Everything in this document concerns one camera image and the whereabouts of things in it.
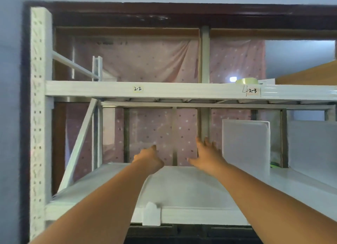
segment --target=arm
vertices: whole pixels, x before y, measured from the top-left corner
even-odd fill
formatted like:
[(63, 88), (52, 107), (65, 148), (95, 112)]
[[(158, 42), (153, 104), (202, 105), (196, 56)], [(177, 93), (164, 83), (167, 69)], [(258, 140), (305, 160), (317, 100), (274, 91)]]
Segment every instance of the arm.
[(337, 243), (337, 222), (230, 165), (207, 138), (197, 147), (189, 162), (226, 188), (263, 243)]
[(141, 188), (164, 166), (156, 146), (134, 161), (36, 237), (31, 244), (123, 243)]

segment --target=forearm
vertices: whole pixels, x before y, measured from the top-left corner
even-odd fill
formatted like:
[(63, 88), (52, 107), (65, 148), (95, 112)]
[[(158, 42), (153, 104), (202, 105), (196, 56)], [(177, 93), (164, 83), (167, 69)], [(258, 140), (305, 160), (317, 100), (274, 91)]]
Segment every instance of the forearm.
[[(237, 167), (224, 164), (215, 177), (230, 193), (263, 243), (337, 242), (337, 222)], [(277, 238), (275, 230), (281, 233)]]
[(32, 243), (123, 243), (136, 202), (149, 176), (135, 161), (54, 222)]

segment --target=handwritten label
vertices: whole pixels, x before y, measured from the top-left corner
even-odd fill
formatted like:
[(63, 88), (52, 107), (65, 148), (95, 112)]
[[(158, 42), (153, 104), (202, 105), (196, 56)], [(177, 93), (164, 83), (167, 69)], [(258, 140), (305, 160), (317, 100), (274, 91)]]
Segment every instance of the handwritten label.
[(141, 86), (134, 86), (133, 87), (133, 92), (143, 92), (144, 88)]
[(261, 97), (261, 88), (249, 87), (248, 86), (246, 96)]

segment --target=hand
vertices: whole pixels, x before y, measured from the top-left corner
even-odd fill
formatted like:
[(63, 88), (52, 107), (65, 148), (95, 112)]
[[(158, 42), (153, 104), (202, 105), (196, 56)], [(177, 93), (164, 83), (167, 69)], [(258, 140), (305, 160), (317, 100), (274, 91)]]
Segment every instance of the hand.
[(220, 166), (228, 165), (222, 157), (221, 149), (216, 148), (215, 142), (210, 143), (208, 138), (205, 138), (204, 142), (200, 138), (196, 138), (196, 146), (199, 157), (195, 159), (188, 158), (188, 162), (199, 170), (214, 176)]
[(142, 149), (139, 154), (133, 157), (132, 163), (136, 161), (145, 162), (149, 174), (154, 174), (164, 166), (164, 162), (157, 155), (157, 147)]

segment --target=shelf surface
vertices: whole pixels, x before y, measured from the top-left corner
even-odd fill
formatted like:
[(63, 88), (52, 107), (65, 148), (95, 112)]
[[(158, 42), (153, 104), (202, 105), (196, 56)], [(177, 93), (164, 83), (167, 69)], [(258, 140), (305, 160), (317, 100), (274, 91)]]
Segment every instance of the shelf surface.
[[(126, 165), (103, 165), (61, 191), (47, 205), (47, 219), (59, 218)], [(271, 169), (265, 182), (337, 220), (337, 189), (292, 169)], [(194, 167), (165, 166), (150, 176), (142, 188), (132, 222), (142, 222), (142, 211), (148, 202), (162, 207), (162, 223), (249, 225), (225, 188)]]
[(215, 99), (249, 101), (337, 101), (337, 86), (241, 85), (46, 81), (47, 96)]

